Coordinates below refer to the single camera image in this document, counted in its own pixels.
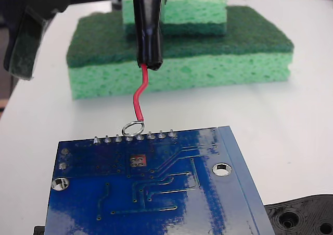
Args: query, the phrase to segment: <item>green scouring pad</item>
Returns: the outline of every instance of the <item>green scouring pad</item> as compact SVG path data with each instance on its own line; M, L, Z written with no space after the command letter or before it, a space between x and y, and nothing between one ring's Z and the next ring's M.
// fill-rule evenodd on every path
M249 7L228 7L228 34L164 38L164 63L147 92L285 81L292 42ZM82 18L67 53L73 98L133 94L142 82L136 41L119 11Z
M226 0L167 0L164 35L223 35L226 33ZM127 34L135 34L133 0L122 0Z

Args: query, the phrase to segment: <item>wire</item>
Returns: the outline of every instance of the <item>wire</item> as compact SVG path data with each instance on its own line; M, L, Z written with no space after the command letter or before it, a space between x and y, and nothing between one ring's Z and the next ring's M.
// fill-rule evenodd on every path
M144 116L142 115L139 97L143 93L143 91L148 86L148 69L146 64L141 64L142 68L142 85L136 90L135 94L133 95L133 105L135 110L135 115L138 121L144 121Z

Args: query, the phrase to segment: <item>metal mounting hole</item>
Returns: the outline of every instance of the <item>metal mounting hole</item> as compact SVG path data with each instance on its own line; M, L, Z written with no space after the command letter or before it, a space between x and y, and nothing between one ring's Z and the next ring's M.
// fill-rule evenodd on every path
M52 181L51 187L56 191L63 191L69 186L69 180L67 178L56 178Z
M299 218L296 213L286 212L279 217L279 222L284 228L291 229L299 223Z
M322 234L332 234L333 227L329 223L323 223L320 227L320 231Z
M228 176L231 174L231 166L226 163L218 163L213 166L213 173L217 176Z

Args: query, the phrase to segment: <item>sponge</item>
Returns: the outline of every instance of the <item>sponge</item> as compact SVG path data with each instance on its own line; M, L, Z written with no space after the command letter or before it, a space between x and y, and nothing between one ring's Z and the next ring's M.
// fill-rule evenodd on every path
M226 0L167 0L164 35L223 35L226 33ZM127 34L135 34L133 0L122 0Z
M164 63L147 91L285 81L292 42L249 7L228 7L228 34L164 38ZM79 21L67 53L73 98L133 94L142 82L136 42L119 11Z

